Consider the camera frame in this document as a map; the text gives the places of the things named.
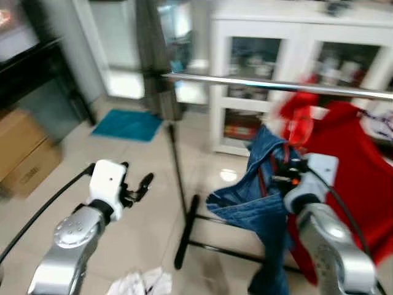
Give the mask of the blue denim jeans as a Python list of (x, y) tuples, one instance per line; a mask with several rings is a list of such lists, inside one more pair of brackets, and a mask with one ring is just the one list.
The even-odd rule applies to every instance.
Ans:
[(263, 244), (265, 263), (252, 278), (250, 295), (289, 295), (284, 256), (291, 245), (287, 233), (284, 192), (261, 198), (257, 169), (262, 157), (286, 143), (266, 127), (261, 127), (252, 140), (246, 171), (238, 183), (216, 189), (206, 199), (206, 208), (228, 224), (252, 231)]

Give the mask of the teal floor mat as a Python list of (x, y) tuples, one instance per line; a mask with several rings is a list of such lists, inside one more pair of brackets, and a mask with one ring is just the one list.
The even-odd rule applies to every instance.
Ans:
[(146, 143), (154, 139), (162, 123), (162, 120), (148, 112), (112, 109), (93, 129), (91, 135)]

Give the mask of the bright red shirt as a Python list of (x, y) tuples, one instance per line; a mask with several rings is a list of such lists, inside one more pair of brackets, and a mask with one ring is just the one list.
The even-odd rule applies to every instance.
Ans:
[(362, 128), (362, 110), (345, 101), (326, 104), (302, 148), (338, 158), (334, 189), (365, 237), (379, 266), (393, 252), (393, 166)]

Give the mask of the small printed cardboard box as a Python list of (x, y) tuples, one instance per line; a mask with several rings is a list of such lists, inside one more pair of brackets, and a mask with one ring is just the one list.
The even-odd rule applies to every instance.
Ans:
[(0, 200), (27, 199), (61, 161), (61, 149), (52, 140), (43, 140), (0, 179)]

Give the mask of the white crumpled cloth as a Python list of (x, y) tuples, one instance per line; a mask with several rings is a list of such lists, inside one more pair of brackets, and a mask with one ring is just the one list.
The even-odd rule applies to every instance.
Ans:
[(113, 281), (106, 295), (171, 295), (173, 276), (157, 267), (146, 272), (130, 272)]

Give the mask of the grey box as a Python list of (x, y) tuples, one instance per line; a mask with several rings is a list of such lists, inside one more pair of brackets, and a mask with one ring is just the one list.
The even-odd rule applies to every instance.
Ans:
[(27, 111), (56, 145), (82, 123), (59, 79), (51, 79), (23, 96), (17, 107)]

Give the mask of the chrome clothes rack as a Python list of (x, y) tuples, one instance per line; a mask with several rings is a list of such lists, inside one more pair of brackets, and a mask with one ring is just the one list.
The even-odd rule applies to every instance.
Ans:
[[(234, 77), (216, 77), (191, 75), (185, 73), (164, 73), (156, 75), (157, 78), (166, 79), (167, 81), (189, 81), (189, 82), (205, 82), (211, 85), (222, 86), (250, 86), (265, 90), (280, 90), (280, 91), (305, 91), (307, 93), (314, 93), (315, 95), (331, 95), (331, 96), (345, 96), (346, 98), (361, 98), (371, 101), (390, 101), (393, 102), (393, 93), (391, 91), (369, 90), (364, 88), (351, 87), (334, 87), (334, 86), (320, 86), (318, 84), (298, 84), (297, 82), (279, 82), (279, 81), (265, 81), (264, 79), (245, 79)], [(174, 257), (174, 268), (181, 270), (186, 258), (187, 250), (190, 246), (204, 248), (211, 252), (227, 254), (233, 258), (245, 259), (245, 261), (252, 261), (259, 264), (264, 264), (266, 259), (261, 256), (254, 256), (242, 252), (234, 252), (227, 248), (219, 248), (215, 245), (209, 245), (191, 239), (193, 233), (193, 226), (197, 219), (214, 222), (215, 224), (228, 225), (227, 222), (221, 219), (204, 216), (199, 214), (198, 209), (200, 205), (200, 196), (194, 195), (193, 200), (189, 205), (189, 209), (184, 210), (184, 221), (182, 235), (179, 240), (179, 246)]]

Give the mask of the white purple garment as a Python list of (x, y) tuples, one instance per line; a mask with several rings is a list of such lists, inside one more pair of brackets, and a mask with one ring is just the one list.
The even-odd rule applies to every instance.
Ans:
[(362, 111), (361, 126), (366, 134), (377, 140), (391, 141), (393, 139), (393, 112), (373, 113)]

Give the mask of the grey curtain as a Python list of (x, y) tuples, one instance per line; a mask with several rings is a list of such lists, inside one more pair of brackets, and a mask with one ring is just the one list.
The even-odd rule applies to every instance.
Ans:
[(182, 107), (177, 101), (171, 73), (169, 52), (161, 28), (158, 0), (135, 0), (136, 42), (143, 86), (141, 101), (161, 120), (178, 121)]

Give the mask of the black table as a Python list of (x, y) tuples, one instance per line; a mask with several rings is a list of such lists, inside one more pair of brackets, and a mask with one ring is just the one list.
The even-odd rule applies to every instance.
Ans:
[(61, 85), (77, 116), (95, 126), (95, 112), (77, 84), (59, 39), (34, 45), (0, 63), (0, 110), (14, 106), (23, 96), (53, 79)]

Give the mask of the white glass-door cabinet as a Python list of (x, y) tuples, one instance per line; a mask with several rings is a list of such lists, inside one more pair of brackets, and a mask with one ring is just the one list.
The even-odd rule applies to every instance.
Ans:
[[(331, 16), (317, 0), (220, 0), (211, 14), (212, 76), (387, 90), (393, 6), (354, 0)], [(248, 155), (261, 126), (277, 127), (287, 91), (211, 85), (210, 146)]]

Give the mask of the white appliance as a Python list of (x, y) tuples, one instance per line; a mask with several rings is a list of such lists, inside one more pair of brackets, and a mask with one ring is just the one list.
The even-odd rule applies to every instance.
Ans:
[(37, 0), (0, 0), (0, 65), (41, 42)]

